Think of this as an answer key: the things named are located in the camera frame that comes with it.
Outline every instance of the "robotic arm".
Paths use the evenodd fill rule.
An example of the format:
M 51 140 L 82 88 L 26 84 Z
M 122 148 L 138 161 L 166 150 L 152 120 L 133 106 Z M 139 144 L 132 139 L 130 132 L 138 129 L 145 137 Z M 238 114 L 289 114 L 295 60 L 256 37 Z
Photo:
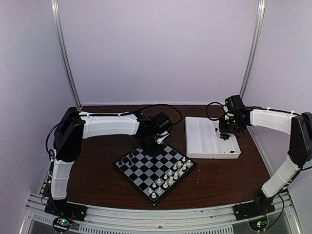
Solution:
M 249 125 L 274 129 L 291 136 L 286 160 L 255 192 L 254 201 L 234 206 L 237 220 L 263 215 L 267 211 L 274 210 L 271 205 L 274 196 L 290 185 L 302 171 L 305 163 L 312 158 L 312 114 L 246 107 L 239 95 L 226 99 L 223 108 L 224 114 L 218 118 L 221 133 L 236 134 Z
M 169 117 L 162 112 L 148 117 L 141 111 L 99 114 L 69 108 L 54 132 L 54 149 L 50 150 L 51 194 L 45 211 L 54 215 L 68 212 L 85 214 L 85 208 L 66 202 L 70 171 L 80 156 L 82 139 L 130 135 L 138 140 L 137 147 L 152 152 L 169 136 L 171 128 Z M 79 219 L 78 216 L 83 220 L 83 215 L 75 215 L 75 218 Z

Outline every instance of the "wooden table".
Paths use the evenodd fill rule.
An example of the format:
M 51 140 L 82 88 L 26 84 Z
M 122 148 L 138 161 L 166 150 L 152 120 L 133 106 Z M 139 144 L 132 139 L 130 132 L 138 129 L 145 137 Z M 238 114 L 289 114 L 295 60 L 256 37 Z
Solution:
M 141 106 L 86 106 L 84 111 L 114 113 Z M 205 117 L 205 106 L 175 106 L 184 117 Z M 168 107 L 144 110 L 149 116 L 165 112 L 176 122 L 179 115 Z M 221 109 L 212 106 L 213 116 Z M 152 207 L 112 166 L 131 150 L 133 136 L 98 136 L 83 140 L 80 158 L 73 165 L 68 183 L 68 201 L 123 209 L 186 209 L 232 204 L 253 199 L 269 174 L 246 131 L 237 139 L 242 151 L 238 159 L 194 159 L 198 166 L 165 199 Z M 186 153 L 185 121 L 172 130 L 167 143 Z

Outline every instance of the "white wall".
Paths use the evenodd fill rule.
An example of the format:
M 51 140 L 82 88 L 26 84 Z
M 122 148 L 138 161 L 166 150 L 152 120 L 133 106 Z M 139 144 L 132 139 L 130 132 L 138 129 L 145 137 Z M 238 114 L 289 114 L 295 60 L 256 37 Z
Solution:
M 0 2 L 0 227 L 17 233 L 49 160 L 45 136 L 74 105 L 49 0 Z
M 257 5 L 60 0 L 82 104 L 206 104 L 239 93 Z
M 269 0 L 257 57 L 244 102 L 312 112 L 312 1 Z M 253 128 L 272 170 L 284 161 L 290 138 Z M 289 187 L 304 233 L 312 230 L 312 170 Z

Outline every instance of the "metal frame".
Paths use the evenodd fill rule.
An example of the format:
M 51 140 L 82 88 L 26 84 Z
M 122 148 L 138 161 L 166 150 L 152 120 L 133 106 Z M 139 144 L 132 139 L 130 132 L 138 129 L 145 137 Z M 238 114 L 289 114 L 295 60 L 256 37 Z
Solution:
M 62 54 L 62 60 L 63 60 L 65 72 L 67 75 L 67 79 L 69 82 L 69 87 L 70 87 L 72 94 L 74 96 L 76 107 L 79 110 L 81 110 L 82 105 L 81 105 L 81 102 L 80 102 L 79 97 L 78 97 L 77 89 L 76 89 L 76 86 L 74 83 L 73 74 L 72 74 L 72 71 L 70 68 L 68 55 L 67 55 L 67 51 L 66 51 L 63 29 L 62 29 L 62 24 L 61 24 L 60 15 L 59 15 L 59 1 L 58 0 L 51 0 L 51 5 L 52 5 L 52 13 L 53 13 L 54 21 L 55 21 L 55 26 L 56 26 L 57 33 L 58 33 L 58 41 L 59 41 L 60 50 L 61 50 L 61 54 Z
M 256 20 L 255 20 L 255 25 L 254 25 L 252 46 L 251 46 L 250 53 L 249 53 L 248 63 L 247 63 L 247 67 L 246 67 L 245 75 L 244 75 L 244 80 L 243 80 L 242 87 L 241 87 L 240 93 L 239 93 L 239 95 L 241 96 L 242 99 L 244 98 L 244 95 L 246 93 L 248 82 L 249 82 L 249 79 L 250 79 L 250 76 L 252 73 L 252 69 L 254 66 L 255 54 L 256 54 L 256 50 L 257 50 L 259 40 L 260 40 L 260 36 L 261 36 L 264 13 L 265 13 L 265 0 L 259 0 L 258 12 L 257 12 Z
M 288 193 L 282 193 L 285 202 L 285 213 L 292 234 L 301 234 L 300 224 L 296 216 L 293 203 Z M 32 220 L 52 224 L 54 216 L 44 212 L 44 205 L 40 199 L 42 195 L 31 194 L 26 204 L 26 213 L 23 219 L 20 234 L 29 232 Z M 282 202 L 276 197 L 273 200 L 276 214 L 281 212 Z M 182 209 L 182 210 L 126 210 L 106 207 L 89 206 L 84 222 L 75 221 L 72 227 L 77 233 L 132 233 L 132 234 L 200 234 L 217 233 L 214 230 L 229 230 L 233 233 L 233 225 L 246 222 L 236 221 L 232 205 Z

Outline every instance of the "dark wood surface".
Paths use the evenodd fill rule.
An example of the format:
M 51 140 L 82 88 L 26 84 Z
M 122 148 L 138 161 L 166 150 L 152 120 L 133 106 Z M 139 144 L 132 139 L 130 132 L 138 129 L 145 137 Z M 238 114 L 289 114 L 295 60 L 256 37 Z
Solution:
M 123 112 L 141 106 L 87 106 L 88 112 Z M 204 106 L 175 106 L 183 116 L 205 117 Z M 168 107 L 144 111 L 153 116 L 164 111 L 175 122 L 179 115 Z M 219 107 L 210 111 L 221 114 Z M 98 136 L 83 140 L 80 158 L 73 165 L 68 200 L 88 205 L 124 209 L 185 209 L 232 204 L 253 199 L 269 174 L 263 160 L 246 131 L 237 139 L 242 151 L 238 159 L 194 159 L 198 166 L 156 207 L 152 207 L 112 166 L 129 152 L 133 136 Z M 186 153 L 185 121 L 174 126 L 167 143 Z

